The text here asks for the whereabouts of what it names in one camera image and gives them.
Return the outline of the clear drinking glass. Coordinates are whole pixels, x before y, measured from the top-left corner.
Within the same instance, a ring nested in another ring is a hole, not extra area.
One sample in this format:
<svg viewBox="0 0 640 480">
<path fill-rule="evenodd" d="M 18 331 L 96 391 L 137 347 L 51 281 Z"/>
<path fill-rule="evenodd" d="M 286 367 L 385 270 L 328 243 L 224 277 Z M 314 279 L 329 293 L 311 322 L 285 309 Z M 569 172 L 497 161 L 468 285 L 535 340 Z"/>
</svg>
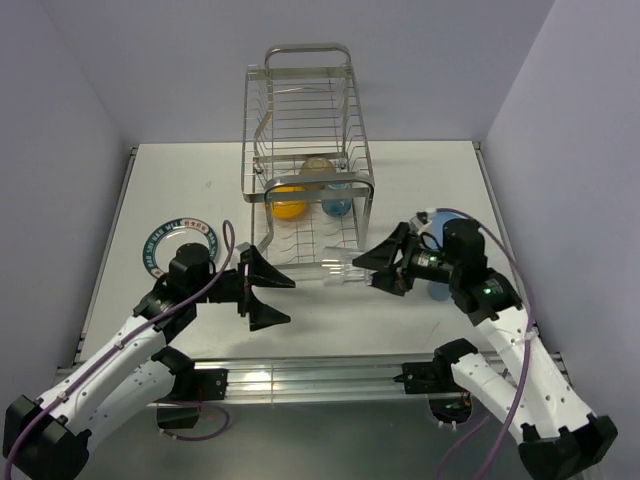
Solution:
<svg viewBox="0 0 640 480">
<path fill-rule="evenodd" d="M 353 260 L 363 251 L 344 247 L 326 247 L 323 250 L 321 269 L 325 287 L 370 286 L 370 270 L 356 267 Z"/>
</svg>

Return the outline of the blue plastic cup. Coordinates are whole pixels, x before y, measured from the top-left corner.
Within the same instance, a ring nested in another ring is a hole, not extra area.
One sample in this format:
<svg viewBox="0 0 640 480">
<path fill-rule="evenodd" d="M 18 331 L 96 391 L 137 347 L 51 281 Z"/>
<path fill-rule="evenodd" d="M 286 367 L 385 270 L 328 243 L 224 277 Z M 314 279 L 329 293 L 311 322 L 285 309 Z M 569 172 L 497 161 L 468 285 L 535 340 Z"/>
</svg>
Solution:
<svg viewBox="0 0 640 480">
<path fill-rule="evenodd" d="M 463 260 L 467 247 L 467 230 L 469 222 L 449 212 L 437 212 L 433 217 L 428 233 L 433 235 L 427 238 L 427 246 L 431 250 L 436 250 L 440 260 L 443 262 L 448 274 L 447 283 L 440 281 L 429 281 L 427 293 L 433 300 L 447 301 L 451 298 L 452 292 L 462 285 Z"/>
</svg>

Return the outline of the blue white mug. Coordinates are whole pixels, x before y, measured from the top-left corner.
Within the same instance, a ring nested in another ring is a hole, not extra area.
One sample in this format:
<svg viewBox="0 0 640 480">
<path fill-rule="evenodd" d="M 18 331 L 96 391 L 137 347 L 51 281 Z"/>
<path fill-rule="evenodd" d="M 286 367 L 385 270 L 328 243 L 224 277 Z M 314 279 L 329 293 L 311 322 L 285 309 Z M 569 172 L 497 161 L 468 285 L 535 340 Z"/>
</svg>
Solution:
<svg viewBox="0 0 640 480">
<path fill-rule="evenodd" d="M 348 184 L 328 184 L 324 187 L 324 189 L 326 191 L 342 191 L 347 189 L 348 187 Z M 330 217 L 344 217 L 351 210 L 352 200 L 348 197 L 323 199 L 321 201 L 321 207 L 324 213 Z"/>
</svg>

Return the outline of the yellow ribbed bowl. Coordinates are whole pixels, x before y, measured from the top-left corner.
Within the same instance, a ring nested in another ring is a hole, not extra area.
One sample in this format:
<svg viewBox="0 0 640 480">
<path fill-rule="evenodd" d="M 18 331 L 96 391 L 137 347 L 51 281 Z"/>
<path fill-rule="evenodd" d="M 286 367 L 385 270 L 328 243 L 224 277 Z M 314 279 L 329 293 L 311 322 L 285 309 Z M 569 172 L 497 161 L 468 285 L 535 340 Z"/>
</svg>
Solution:
<svg viewBox="0 0 640 480">
<path fill-rule="evenodd" d="M 302 191 L 304 191 L 304 188 L 300 186 L 281 186 L 275 189 L 276 193 L 296 193 Z M 295 220 L 306 212 L 308 202 L 306 200 L 273 201 L 270 208 L 272 215 L 276 219 L 290 221 Z"/>
</svg>

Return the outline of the white plate green rim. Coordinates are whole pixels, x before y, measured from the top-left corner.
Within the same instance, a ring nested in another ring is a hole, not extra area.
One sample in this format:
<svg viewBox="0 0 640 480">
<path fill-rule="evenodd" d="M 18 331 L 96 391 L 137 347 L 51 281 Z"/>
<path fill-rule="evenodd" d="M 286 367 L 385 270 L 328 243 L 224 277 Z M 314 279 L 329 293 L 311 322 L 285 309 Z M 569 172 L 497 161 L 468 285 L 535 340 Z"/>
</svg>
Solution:
<svg viewBox="0 0 640 480">
<path fill-rule="evenodd" d="M 151 277 L 160 278 L 168 271 L 177 250 L 191 243 L 205 246 L 211 259 L 216 261 L 219 238 L 207 222 L 189 217 L 164 222 L 149 234 L 143 244 L 141 258 L 145 270 Z"/>
</svg>

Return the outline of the black bowl floral outside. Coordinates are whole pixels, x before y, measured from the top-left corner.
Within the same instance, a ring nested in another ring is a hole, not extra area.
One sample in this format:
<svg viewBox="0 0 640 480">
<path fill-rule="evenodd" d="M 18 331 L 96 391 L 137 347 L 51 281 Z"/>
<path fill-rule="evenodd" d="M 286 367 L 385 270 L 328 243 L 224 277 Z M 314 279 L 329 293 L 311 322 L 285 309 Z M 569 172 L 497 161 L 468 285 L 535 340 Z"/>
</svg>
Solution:
<svg viewBox="0 0 640 480">
<path fill-rule="evenodd" d="M 331 174 L 335 172 L 334 164 L 324 157 L 311 157 L 305 160 L 299 169 L 300 175 Z"/>
</svg>

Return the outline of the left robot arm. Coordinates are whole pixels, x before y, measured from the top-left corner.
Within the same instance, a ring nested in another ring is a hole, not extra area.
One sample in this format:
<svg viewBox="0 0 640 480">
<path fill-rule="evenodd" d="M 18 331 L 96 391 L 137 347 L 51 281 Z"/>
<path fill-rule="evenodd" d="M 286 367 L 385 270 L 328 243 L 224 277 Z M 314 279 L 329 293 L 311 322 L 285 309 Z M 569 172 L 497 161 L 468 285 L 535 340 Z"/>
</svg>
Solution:
<svg viewBox="0 0 640 480">
<path fill-rule="evenodd" d="M 195 403 L 215 390 L 194 361 L 171 342 L 196 318 L 200 303 L 233 303 L 252 331 L 290 322 L 262 303 L 254 287 L 292 289 L 295 281 L 255 246 L 238 266 L 219 271 L 207 247 L 181 246 L 117 333 L 63 381 L 31 400 L 20 396 L 4 423 L 4 476 L 18 468 L 31 479 L 74 479 L 90 452 L 155 401 Z"/>
</svg>

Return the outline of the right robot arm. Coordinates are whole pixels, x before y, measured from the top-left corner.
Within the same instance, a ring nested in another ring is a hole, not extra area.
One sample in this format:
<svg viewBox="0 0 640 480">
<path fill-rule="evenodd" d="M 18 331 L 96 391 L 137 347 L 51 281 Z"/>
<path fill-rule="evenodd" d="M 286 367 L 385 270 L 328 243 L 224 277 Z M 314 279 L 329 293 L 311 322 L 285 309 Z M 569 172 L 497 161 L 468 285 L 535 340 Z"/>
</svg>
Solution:
<svg viewBox="0 0 640 480">
<path fill-rule="evenodd" d="M 439 347 L 435 383 L 470 392 L 502 424 L 477 476 L 483 478 L 502 442 L 511 436 L 534 479 L 569 479 L 598 464 L 618 436 L 612 419 L 597 415 L 575 392 L 533 329 L 533 315 L 511 282 L 489 267 L 490 231 L 457 215 L 443 225 L 436 248 L 423 241 L 427 227 L 401 222 L 353 266 L 371 273 L 372 287 L 403 296 L 416 280 L 448 286 L 456 307 L 494 348 L 512 378 L 506 380 L 466 339 Z"/>
</svg>

